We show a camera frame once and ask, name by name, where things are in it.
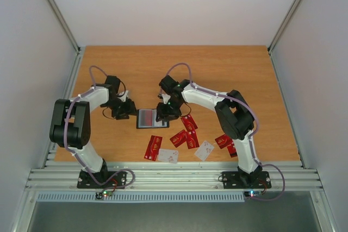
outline white panel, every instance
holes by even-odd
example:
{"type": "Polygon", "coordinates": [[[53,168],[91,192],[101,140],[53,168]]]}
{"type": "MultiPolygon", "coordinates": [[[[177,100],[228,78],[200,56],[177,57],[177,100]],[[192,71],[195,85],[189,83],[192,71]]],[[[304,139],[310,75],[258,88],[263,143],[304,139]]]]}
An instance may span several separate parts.
{"type": "Polygon", "coordinates": [[[0,0],[0,231],[48,141],[74,50],[46,0],[0,0]]]}
{"type": "Polygon", "coordinates": [[[55,0],[85,45],[269,45],[293,0],[55,0]]]}
{"type": "Polygon", "coordinates": [[[348,230],[348,0],[304,0],[275,49],[295,133],[348,230]]]}

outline black motor joint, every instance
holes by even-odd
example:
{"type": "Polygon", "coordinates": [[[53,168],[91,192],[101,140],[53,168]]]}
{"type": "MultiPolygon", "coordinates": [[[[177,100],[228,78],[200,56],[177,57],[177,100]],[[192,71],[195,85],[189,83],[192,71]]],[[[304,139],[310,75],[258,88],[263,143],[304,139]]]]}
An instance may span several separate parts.
{"type": "Polygon", "coordinates": [[[121,80],[116,76],[107,76],[104,84],[97,84],[97,86],[104,87],[109,91],[109,100],[101,104],[101,107],[107,107],[111,110],[112,118],[116,120],[129,119],[130,115],[136,116],[135,103],[126,98],[125,101],[120,99],[118,95],[121,80]]]}
{"type": "Polygon", "coordinates": [[[156,121],[172,121],[178,119],[182,115],[180,107],[185,102],[182,97],[182,92],[189,83],[190,81],[186,79],[179,83],[170,76],[165,76],[161,80],[159,86],[167,95],[170,95],[170,99],[166,104],[163,102],[158,103],[156,108],[156,121]]]}

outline black bracket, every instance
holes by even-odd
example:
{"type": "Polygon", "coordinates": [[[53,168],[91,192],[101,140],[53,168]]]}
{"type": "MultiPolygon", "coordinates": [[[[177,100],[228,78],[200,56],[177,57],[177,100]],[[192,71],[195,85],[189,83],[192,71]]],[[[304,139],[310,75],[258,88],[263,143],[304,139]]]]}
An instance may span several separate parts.
{"type": "Polygon", "coordinates": [[[243,184],[238,171],[224,171],[220,176],[224,189],[264,189],[264,184],[259,180],[266,184],[267,189],[272,187],[270,175],[267,171],[261,171],[258,178],[248,187],[243,184]]]}
{"type": "MultiPolygon", "coordinates": [[[[89,176],[88,173],[87,173],[87,175],[85,175],[85,173],[86,173],[85,171],[80,171],[80,175],[79,175],[78,181],[77,181],[77,188],[78,189],[105,189],[107,187],[114,186],[115,182],[113,180],[110,180],[109,182],[107,182],[103,186],[100,186],[100,185],[95,183],[95,181],[89,176]]],[[[110,178],[111,175],[113,175],[114,173],[115,173],[115,171],[108,171],[108,178],[110,178]]],[[[126,184],[126,182],[127,182],[127,172],[121,171],[117,175],[114,175],[113,179],[115,179],[117,181],[118,186],[122,186],[122,185],[126,184]]]]}
{"type": "MultiPolygon", "coordinates": [[[[99,172],[93,173],[93,176],[100,182],[104,183],[108,180],[115,171],[108,171],[107,164],[105,160],[103,160],[102,168],[99,172]]],[[[116,180],[117,186],[123,186],[127,182],[127,172],[121,171],[120,173],[113,176],[113,179],[116,180]]],[[[91,177],[91,175],[84,171],[80,171],[80,175],[78,176],[77,188],[78,189],[105,189],[106,187],[113,187],[114,181],[110,180],[104,185],[98,185],[91,177]]]]}

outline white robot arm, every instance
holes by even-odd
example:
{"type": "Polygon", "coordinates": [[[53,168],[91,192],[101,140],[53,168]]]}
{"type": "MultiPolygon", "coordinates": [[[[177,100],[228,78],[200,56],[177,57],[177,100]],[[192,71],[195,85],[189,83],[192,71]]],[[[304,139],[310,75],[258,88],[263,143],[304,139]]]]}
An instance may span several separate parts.
{"type": "Polygon", "coordinates": [[[90,113],[100,106],[111,109],[111,116],[116,120],[136,115],[135,104],[128,98],[128,91],[118,93],[120,82],[116,76],[107,76],[104,84],[96,84],[78,97],[59,99],[54,104],[49,138],[67,149],[81,164],[78,188],[85,188],[84,185],[98,188],[112,175],[105,160],[90,142],[90,113]]]}
{"type": "Polygon", "coordinates": [[[262,168],[254,148],[253,117],[246,108],[229,97],[246,104],[238,91],[217,92],[196,83],[183,80],[181,83],[170,76],[163,78],[159,84],[166,94],[160,95],[162,103],[157,105],[157,120],[175,120],[181,116],[180,106],[183,103],[195,103],[209,110],[215,111],[223,132],[232,138],[238,155],[238,171],[244,179],[245,186],[257,179],[262,168]]]}

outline cable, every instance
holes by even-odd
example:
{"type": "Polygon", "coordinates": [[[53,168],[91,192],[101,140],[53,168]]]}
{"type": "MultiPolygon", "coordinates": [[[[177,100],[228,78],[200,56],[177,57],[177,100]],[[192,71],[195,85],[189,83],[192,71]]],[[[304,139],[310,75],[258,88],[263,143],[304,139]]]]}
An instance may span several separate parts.
{"type": "Polygon", "coordinates": [[[258,180],[264,186],[264,190],[263,190],[263,192],[261,192],[261,195],[263,195],[264,193],[267,192],[267,185],[266,185],[266,183],[264,183],[263,180],[261,180],[261,179],[258,179],[258,180]]]}
{"type": "Polygon", "coordinates": [[[262,165],[261,163],[259,163],[259,165],[261,166],[261,167],[268,167],[268,166],[270,166],[270,167],[273,167],[273,168],[275,168],[276,170],[278,170],[278,172],[280,173],[280,175],[281,175],[281,177],[282,177],[282,180],[283,180],[283,188],[282,188],[282,191],[281,191],[281,193],[279,193],[279,195],[278,196],[276,196],[276,197],[274,197],[274,198],[257,198],[257,197],[246,197],[246,198],[249,198],[249,199],[254,199],[254,200],[258,200],[258,201],[274,201],[274,200],[277,200],[277,199],[279,199],[280,197],[282,197],[283,196],[283,194],[285,193],[285,177],[284,177],[284,175],[283,175],[283,173],[281,172],[281,170],[276,166],[276,165],[273,165],[273,164],[264,164],[264,165],[262,165]]]}
{"type": "Polygon", "coordinates": [[[107,73],[105,73],[105,71],[103,69],[101,69],[99,66],[96,66],[96,65],[91,65],[89,67],[89,75],[92,79],[92,83],[93,83],[93,86],[94,88],[96,87],[97,83],[96,83],[96,79],[94,79],[94,76],[93,76],[93,73],[92,73],[92,68],[97,68],[99,71],[101,71],[106,77],[108,76],[107,73]]]}
{"type": "Polygon", "coordinates": [[[254,151],[254,147],[253,147],[253,142],[252,142],[252,137],[259,131],[259,119],[258,117],[256,116],[256,114],[253,112],[253,110],[244,102],[236,99],[236,98],[233,98],[233,97],[230,97],[230,96],[227,96],[227,95],[223,95],[219,92],[213,92],[213,91],[210,91],[208,89],[205,89],[205,88],[201,88],[197,85],[194,85],[193,81],[192,81],[192,72],[191,72],[191,68],[190,66],[185,63],[185,62],[179,62],[175,65],[173,65],[168,71],[167,71],[167,74],[166,76],[177,66],[179,65],[184,65],[187,67],[188,71],[189,71],[189,80],[190,80],[190,85],[192,88],[195,88],[196,90],[198,91],[202,91],[202,92],[205,92],[209,95],[213,95],[213,96],[217,96],[217,97],[221,97],[221,98],[225,98],[225,99],[229,99],[230,101],[233,101],[233,102],[237,102],[239,103],[240,105],[242,105],[245,109],[247,109],[250,114],[252,115],[252,117],[254,118],[255,122],[256,122],[256,129],[251,133],[249,134],[248,136],[248,140],[249,140],[249,145],[250,145],[250,151],[251,151],[251,155],[253,157],[253,160],[256,162],[257,165],[261,166],[261,167],[268,167],[268,166],[271,166],[271,167],[274,167],[276,170],[279,171],[281,177],[282,177],[282,180],[283,180],[283,189],[282,189],[282,192],[275,198],[273,199],[262,199],[262,198],[253,198],[253,199],[256,199],[256,200],[260,200],[260,201],[272,201],[272,200],[276,200],[276,199],[279,199],[285,192],[285,177],[282,173],[282,171],[275,165],[273,164],[265,164],[263,165],[261,162],[259,162],[258,160],[256,160],[256,156],[255,156],[255,151],[254,151]]]}
{"type": "Polygon", "coordinates": [[[107,109],[107,108],[105,108],[105,109],[102,111],[103,116],[104,116],[106,119],[114,120],[115,118],[111,118],[111,117],[108,117],[108,116],[105,115],[104,112],[105,112],[106,109],[107,109]]]}
{"type": "Polygon", "coordinates": [[[113,187],[106,187],[105,189],[103,189],[103,190],[102,190],[102,195],[105,195],[106,190],[110,190],[110,189],[113,189],[113,190],[112,190],[112,192],[111,192],[109,195],[107,195],[107,196],[110,197],[110,196],[113,195],[113,193],[115,192],[116,187],[117,187],[117,181],[116,181],[115,179],[112,179],[112,181],[114,182],[114,186],[113,186],[113,187]]]}
{"type": "Polygon", "coordinates": [[[186,117],[186,116],[188,116],[188,115],[191,113],[191,111],[192,111],[192,108],[189,106],[189,104],[188,104],[188,103],[185,103],[185,104],[186,104],[186,106],[187,106],[188,108],[190,108],[190,111],[189,111],[188,114],[182,115],[181,117],[186,117]]]}
{"type": "Polygon", "coordinates": [[[120,80],[120,82],[121,82],[121,84],[123,85],[124,91],[123,91],[123,92],[120,92],[119,95],[116,95],[116,97],[118,97],[118,98],[122,97],[122,96],[125,94],[125,92],[126,92],[126,85],[125,85],[124,82],[122,82],[121,80],[120,80]]]}
{"type": "Polygon", "coordinates": [[[128,169],[128,168],[125,168],[125,169],[121,169],[121,170],[118,170],[116,171],[114,174],[112,174],[105,182],[103,183],[100,183],[95,177],[94,175],[92,174],[91,170],[87,167],[87,165],[83,162],[83,160],[79,157],[79,155],[72,149],[70,149],[68,147],[68,144],[67,144],[67,128],[68,128],[68,125],[69,125],[69,119],[70,119],[70,116],[71,116],[71,112],[72,112],[72,108],[74,106],[74,104],[84,98],[85,96],[91,94],[92,92],[94,92],[95,88],[96,88],[96,82],[95,82],[95,79],[93,77],[93,74],[92,74],[92,68],[97,68],[99,69],[100,71],[102,71],[106,76],[107,74],[101,69],[99,68],[98,66],[95,66],[95,65],[92,65],[89,67],[89,72],[90,72],[90,75],[91,75],[91,78],[92,78],[92,82],[93,82],[93,87],[91,89],[89,89],[87,92],[84,92],[83,94],[80,94],[78,95],[70,104],[69,108],[68,108],[68,111],[66,113],[66,118],[65,118],[65,124],[64,124],[64,133],[63,133],[63,144],[64,144],[64,148],[70,152],[73,156],[75,156],[76,160],[82,165],[82,168],[84,168],[88,173],[89,175],[91,176],[91,178],[93,179],[93,181],[98,184],[99,186],[103,186],[105,185],[107,182],[109,182],[111,179],[113,179],[114,176],[116,176],[117,174],[119,174],[120,172],[122,171],[126,171],[126,172],[129,172],[131,175],[132,175],[132,180],[125,184],[125,185],[122,185],[122,186],[119,186],[118,188],[119,189],[122,189],[122,188],[125,188],[127,186],[129,186],[130,184],[134,183],[135,181],[135,174],[132,170],[128,169]]]}

